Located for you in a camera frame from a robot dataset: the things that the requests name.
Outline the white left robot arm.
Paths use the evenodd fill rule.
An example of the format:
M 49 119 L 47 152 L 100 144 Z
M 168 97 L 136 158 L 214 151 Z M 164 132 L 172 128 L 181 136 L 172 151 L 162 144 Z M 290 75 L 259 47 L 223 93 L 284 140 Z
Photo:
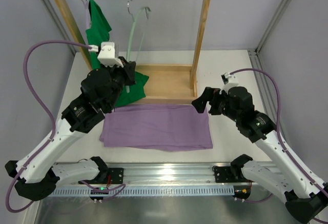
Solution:
M 119 66 L 101 66 L 89 72 L 81 82 L 81 94 L 63 110 L 54 131 L 26 157 L 6 163 L 19 196 L 39 201 L 57 187 L 79 181 L 96 184 L 106 178 L 108 167 L 99 156 L 74 164 L 58 165 L 56 161 L 113 111 L 125 86 L 135 84 L 136 62 L 124 57 L 118 60 Z

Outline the purple trousers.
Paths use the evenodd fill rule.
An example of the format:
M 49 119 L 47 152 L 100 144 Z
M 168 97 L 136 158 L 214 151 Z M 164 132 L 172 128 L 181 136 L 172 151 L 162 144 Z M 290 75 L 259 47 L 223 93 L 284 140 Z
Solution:
M 106 114 L 100 141 L 105 147 L 169 152 L 213 148 L 209 118 L 191 105 L 128 105 Z

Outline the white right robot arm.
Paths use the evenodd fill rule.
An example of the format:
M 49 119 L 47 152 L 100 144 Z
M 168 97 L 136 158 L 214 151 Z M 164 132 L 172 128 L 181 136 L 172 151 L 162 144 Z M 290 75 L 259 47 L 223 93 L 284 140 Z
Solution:
M 327 183 L 311 172 L 285 140 L 278 137 L 276 125 L 266 114 L 255 110 L 252 95 L 246 88 L 223 91 L 206 87 L 192 105 L 198 113 L 203 113 L 207 104 L 211 106 L 209 114 L 224 115 L 234 121 L 238 131 L 260 148 L 282 173 L 278 176 L 243 154 L 231 162 L 236 179 L 256 182 L 270 191 L 300 223 L 308 223 L 327 207 Z

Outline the pale green clothes hanger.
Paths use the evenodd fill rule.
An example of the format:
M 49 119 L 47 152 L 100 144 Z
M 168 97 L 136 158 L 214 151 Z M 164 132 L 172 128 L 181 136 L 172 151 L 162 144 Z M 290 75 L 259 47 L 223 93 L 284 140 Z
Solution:
M 148 27 L 148 22 L 149 22 L 149 19 L 150 19 L 150 15 L 151 15 L 151 9 L 150 7 L 148 6 L 143 6 L 143 7 L 140 7 L 136 13 L 136 15 L 134 15 L 131 11 L 130 11 L 130 4 L 133 0 L 128 0 L 127 1 L 127 10 L 128 10 L 128 14 L 131 15 L 131 18 L 132 18 L 132 26 L 131 26 L 131 30 L 130 30 L 130 35 L 129 35 L 129 40 L 128 40 L 128 47 L 127 47 L 127 51 L 126 51 L 126 60 L 127 61 L 130 61 L 130 58 L 131 58 L 131 49 L 132 49 L 132 43 L 133 43 L 133 37 L 134 37 L 134 34 L 135 34 L 135 29 L 136 29 L 136 26 L 137 26 L 137 23 L 138 23 L 138 20 L 139 20 L 139 17 L 141 15 L 142 12 L 145 13 L 145 16 L 146 16 L 146 24 L 144 26 L 144 29 L 142 31 L 142 37 L 141 37 L 141 40 L 140 40 L 140 43 L 139 43 L 139 47 L 138 47 L 138 51 L 137 51 L 137 55 L 136 55 L 136 59 L 135 60 L 138 60 L 139 58 L 139 53 L 141 51 L 141 48 L 142 48 L 142 45 L 143 45 L 143 42 L 144 42 L 144 37 L 145 37 L 145 34 L 146 34 L 146 31 L 147 31 L 147 27 Z

